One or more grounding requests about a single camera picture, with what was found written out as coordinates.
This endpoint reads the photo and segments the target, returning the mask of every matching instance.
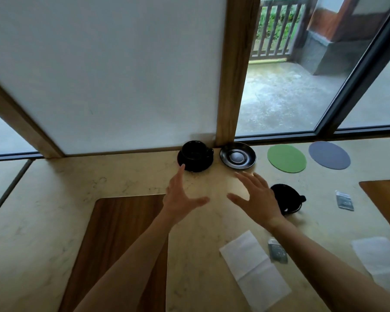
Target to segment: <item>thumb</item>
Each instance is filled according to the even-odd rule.
[[[200,198],[195,198],[195,199],[191,199],[191,200],[192,200],[192,205],[194,208],[202,207],[203,205],[210,202],[209,197],[200,197]]]
[[[227,198],[230,199],[234,204],[239,206],[241,209],[244,209],[244,206],[248,203],[247,200],[242,199],[240,196],[232,193],[228,193]]]

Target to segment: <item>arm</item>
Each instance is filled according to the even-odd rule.
[[[189,199],[182,186],[185,165],[169,182],[163,209],[149,228],[94,285],[74,312],[135,311],[172,227],[208,197]]]
[[[390,293],[302,234],[280,212],[274,193],[258,174],[236,177],[250,200],[228,198],[284,247],[331,311],[390,311]]]

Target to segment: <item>balcony railing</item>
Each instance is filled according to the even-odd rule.
[[[291,56],[307,0],[262,0],[250,60]]]

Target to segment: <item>white paper napkin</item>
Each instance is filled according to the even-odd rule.
[[[251,231],[219,251],[253,311],[266,311],[291,292]]]
[[[351,245],[375,283],[390,292],[390,240],[369,237],[354,240]]]

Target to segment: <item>hand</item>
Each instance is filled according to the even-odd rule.
[[[281,215],[273,190],[269,188],[264,178],[257,173],[251,175],[246,172],[235,173],[235,177],[247,188],[250,200],[242,199],[232,193],[227,194],[227,197],[244,210],[251,219],[269,232],[286,221]]]
[[[182,186],[184,170],[185,164],[182,164],[175,176],[169,181],[166,196],[163,198],[162,213],[171,217],[173,225],[185,218],[195,208],[201,207],[210,201],[208,197],[188,198]]]

